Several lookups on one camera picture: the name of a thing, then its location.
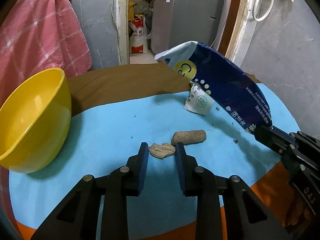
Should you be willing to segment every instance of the table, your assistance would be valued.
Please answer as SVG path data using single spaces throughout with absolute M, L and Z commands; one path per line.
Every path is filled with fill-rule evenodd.
M 259 82 L 254 76 L 250 77 L 255 82 Z M 122 65 L 95 70 L 69 79 L 68 84 L 72 100 L 72 116 L 94 106 L 190 90 L 187 79 L 161 63 Z M 281 163 L 278 163 L 251 186 L 251 189 L 282 223 L 285 221 L 286 213 L 293 199 L 293 190 L 287 183 L 288 179 L 288 172 Z M 23 237 L 30 239 L 35 230 L 15 221 L 8 190 L 8 171 L 3 168 L 0 169 L 0 180 L 3 186 L 3 196 L 0 199 L 2 203 L 5 203 L 5 212 Z M 196 223 L 193 222 L 148 239 L 193 240 L 195 225 Z

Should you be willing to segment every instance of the food piece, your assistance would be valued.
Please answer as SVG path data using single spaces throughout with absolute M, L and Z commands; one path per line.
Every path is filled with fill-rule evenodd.
M 182 142 L 184 145 L 191 143 L 200 143 L 205 141 L 207 135 L 204 130 L 175 132 L 172 136 L 171 144 L 176 145 L 178 142 Z
M 164 157 L 173 155 L 176 149 L 170 143 L 163 143 L 162 145 L 154 143 L 149 146 L 149 152 L 153 157 L 163 159 Z

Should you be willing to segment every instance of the sausage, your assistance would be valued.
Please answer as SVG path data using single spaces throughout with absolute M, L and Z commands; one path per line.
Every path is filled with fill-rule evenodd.
M 175 146 L 178 142 L 182 142 L 184 145 L 200 143 L 205 141 L 206 138 L 207 135 L 204 130 L 175 132 L 171 144 Z

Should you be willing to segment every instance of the yellow bowl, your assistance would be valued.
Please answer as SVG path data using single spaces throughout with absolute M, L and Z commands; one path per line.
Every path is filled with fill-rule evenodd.
M 60 151 L 70 120 L 64 71 L 50 68 L 30 77 L 0 109 L 0 165 L 20 173 L 44 168 Z

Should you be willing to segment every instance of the white cable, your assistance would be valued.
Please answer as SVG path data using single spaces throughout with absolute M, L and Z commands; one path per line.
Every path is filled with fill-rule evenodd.
M 115 17 L 113 15 L 113 0 L 111 0 L 111 18 L 112 18 L 113 25 L 116 28 L 118 61 L 119 61 L 119 65 L 122 65 L 121 64 L 121 57 L 120 57 L 120 48 L 119 48 L 120 47 L 120 44 L 119 44 L 119 29 L 118 29 L 118 25 L 116 24 Z
M 256 1 L 254 2 L 254 6 L 253 6 L 253 10 L 252 10 L 252 16 L 253 16 L 254 20 L 257 21 L 257 22 L 261 22 L 262 20 L 264 20 L 264 19 L 268 16 L 268 14 L 270 13 L 270 11 L 271 11 L 271 9 L 272 9 L 273 1 L 274 1 L 274 0 L 271 0 L 270 6 L 269 6 L 268 10 L 266 11 L 266 13 L 265 13 L 262 17 L 257 18 L 257 17 L 256 17 L 256 11 L 257 11 L 257 7 L 258 7 L 259 1 L 260 1 L 260 0 L 256 0 Z
M 214 42 L 215 42 L 215 41 L 216 41 L 216 39 L 219 37 L 219 35 L 220 35 L 221 31 L 223 30 L 224 26 L 226 25 L 226 22 L 227 22 L 227 19 L 226 19 L 226 21 L 224 22 L 224 24 L 223 24 L 223 26 L 222 26 L 221 30 L 220 30 L 220 31 L 219 31 L 219 33 L 217 34 L 216 38 L 214 39 L 213 43 L 211 44 L 210 48 L 212 48 L 212 46 L 213 46 Z

